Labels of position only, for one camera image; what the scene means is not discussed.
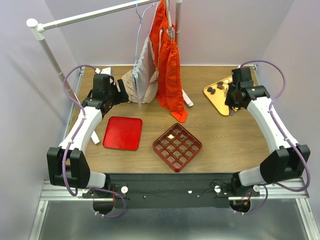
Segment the gray wall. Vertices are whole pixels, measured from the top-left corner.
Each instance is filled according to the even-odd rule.
[[[0,8],[0,239],[28,239],[56,146],[70,111],[62,84],[26,26],[52,21],[43,0],[2,1]],[[76,61],[59,30],[46,34],[64,70]],[[70,78],[75,83],[76,76]]]
[[[294,0],[183,0],[181,64],[239,64],[261,58]],[[45,0],[58,20],[130,0]],[[171,1],[173,22],[175,1]],[[140,13],[147,6],[138,8]],[[151,27],[149,9],[140,33],[140,48]],[[134,8],[61,27],[78,63],[96,65],[135,62],[139,18]]]
[[[301,144],[311,149],[308,162],[311,185],[308,189],[313,214],[320,225],[320,147],[319,147],[319,56],[320,1],[295,0],[283,24],[266,49],[263,59],[280,66],[287,78],[287,88],[275,107],[289,131]],[[258,66],[260,84],[272,96],[282,87],[282,80],[271,67]]]

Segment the vertical pole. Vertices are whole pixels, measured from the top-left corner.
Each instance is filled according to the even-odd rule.
[[[182,0],[175,0],[175,35],[174,35],[174,40],[175,40],[177,46],[179,44],[181,3],[182,3]]]
[[[53,66],[56,74],[58,75],[58,77],[59,77],[59,79],[61,80],[61,82],[63,82],[64,79],[65,79],[65,75],[64,75],[64,73],[62,72],[62,70],[61,70],[61,68],[60,68],[60,66],[59,66],[59,64],[58,64],[58,62],[57,62],[54,54],[52,53],[50,47],[48,46],[47,41],[45,40],[45,36],[44,36],[42,33],[38,32],[38,22],[37,22],[37,20],[35,20],[35,19],[33,19],[33,18],[30,18],[30,19],[28,19],[28,20],[26,21],[26,25],[31,29],[33,35],[34,35],[35,38],[39,41],[42,49],[44,50],[44,52],[45,52],[45,54],[46,54],[46,56],[47,56],[48,59],[50,60],[50,63],[51,63],[51,65]],[[74,91],[71,89],[68,81],[66,81],[66,83],[65,83],[65,89],[67,90],[67,92],[69,93],[69,95],[70,95],[74,100],[76,100],[78,103],[80,103],[77,95],[76,95],[76,94],[74,93]],[[77,109],[78,111],[80,111],[79,106],[75,105],[75,107],[76,107],[76,109]],[[97,143],[100,142],[100,140],[99,140],[99,138],[98,138],[98,135],[96,134],[95,131],[93,131],[91,138],[92,138],[92,140],[93,140],[93,142],[94,142],[95,144],[97,144]]]

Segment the red tray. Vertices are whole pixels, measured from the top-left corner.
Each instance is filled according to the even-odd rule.
[[[178,173],[199,153],[202,143],[176,123],[155,140],[152,146],[155,153]]]
[[[110,117],[104,134],[103,146],[108,149],[137,150],[142,123],[139,118]]]

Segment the orange pants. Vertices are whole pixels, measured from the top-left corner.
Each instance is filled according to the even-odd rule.
[[[179,122],[184,123],[187,111],[181,86],[179,50],[176,42],[169,38],[168,29],[166,8],[162,0],[149,35],[154,52],[154,64],[159,71],[156,96],[161,107],[169,109]]]

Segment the yellow tray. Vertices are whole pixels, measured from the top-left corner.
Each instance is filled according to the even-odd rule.
[[[223,82],[223,89],[217,88],[218,82]],[[228,83],[232,82],[232,76],[228,76],[220,81],[217,81],[203,89],[204,94],[210,100],[210,102],[215,106],[220,114],[223,116],[229,116],[229,107],[225,105]],[[207,91],[209,87],[215,89],[215,93],[211,94]]]

